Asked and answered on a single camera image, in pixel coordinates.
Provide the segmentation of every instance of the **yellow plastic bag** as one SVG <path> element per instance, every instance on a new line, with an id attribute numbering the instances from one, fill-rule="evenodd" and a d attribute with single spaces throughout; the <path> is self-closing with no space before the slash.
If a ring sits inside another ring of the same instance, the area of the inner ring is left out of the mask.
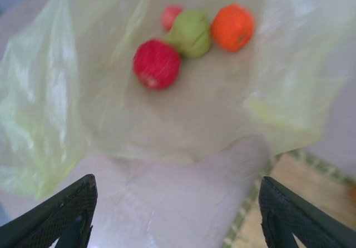
<path id="1" fill-rule="evenodd" d="M 233 2 L 256 18 L 242 51 L 185 59 L 165 91 L 132 76 L 139 44 L 164 34 L 166 6 L 213 19 Z M 262 135 L 273 153 L 308 145 L 350 77 L 351 67 L 322 63 L 352 34 L 355 9 L 354 0 L 50 0 L 0 64 L 0 185 L 45 196 L 89 146 L 191 162 L 248 135 Z"/>

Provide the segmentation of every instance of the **translucent plastic bag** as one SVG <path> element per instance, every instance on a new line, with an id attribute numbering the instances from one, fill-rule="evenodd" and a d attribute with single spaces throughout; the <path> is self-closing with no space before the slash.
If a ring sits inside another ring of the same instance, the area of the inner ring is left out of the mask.
<path id="1" fill-rule="evenodd" d="M 136 48 L 164 35 L 169 4 L 210 19 L 239 2 L 256 34 L 242 51 L 185 59 L 178 80 L 148 91 L 132 76 Z M 123 158 L 191 162 L 262 135 L 273 153 L 308 145 L 350 77 L 322 67 L 355 26 L 354 0 L 50 0 L 10 40 L 1 62 L 3 188 L 42 197 L 89 145 Z"/>

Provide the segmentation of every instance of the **green object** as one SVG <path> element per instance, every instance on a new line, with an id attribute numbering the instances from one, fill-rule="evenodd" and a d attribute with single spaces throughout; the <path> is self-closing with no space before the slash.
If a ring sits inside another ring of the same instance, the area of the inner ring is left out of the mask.
<path id="1" fill-rule="evenodd" d="M 206 54 L 212 45 L 206 13 L 200 9 L 181 12 L 164 41 L 188 57 Z"/>

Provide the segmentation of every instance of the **woven mat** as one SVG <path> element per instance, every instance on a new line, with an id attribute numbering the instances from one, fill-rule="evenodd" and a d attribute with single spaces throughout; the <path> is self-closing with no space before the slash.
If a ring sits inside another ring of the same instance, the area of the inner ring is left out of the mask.
<path id="1" fill-rule="evenodd" d="M 222 248 L 266 248 L 261 229 L 258 192 L 263 176 L 271 176 L 331 217 L 356 229 L 354 180 L 320 159 L 296 150 L 271 158 L 254 182 Z"/>

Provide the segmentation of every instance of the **white surface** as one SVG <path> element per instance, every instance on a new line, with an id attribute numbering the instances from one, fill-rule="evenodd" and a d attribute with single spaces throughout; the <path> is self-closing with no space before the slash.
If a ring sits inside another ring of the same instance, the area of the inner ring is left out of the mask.
<path id="1" fill-rule="evenodd" d="M 0 32 L 7 33 L 0 36 L 0 56 L 8 37 L 31 21 L 45 3 L 28 0 L 0 19 Z M 325 139 L 310 148 L 354 176 L 355 94 L 356 81 L 334 105 Z M 267 159 L 262 142 L 252 138 L 193 166 L 93 155 L 83 160 L 58 190 L 87 173 L 95 174 L 99 198 L 90 248 L 220 247 Z M 38 204 L 3 191 L 0 202 L 10 219 Z"/>

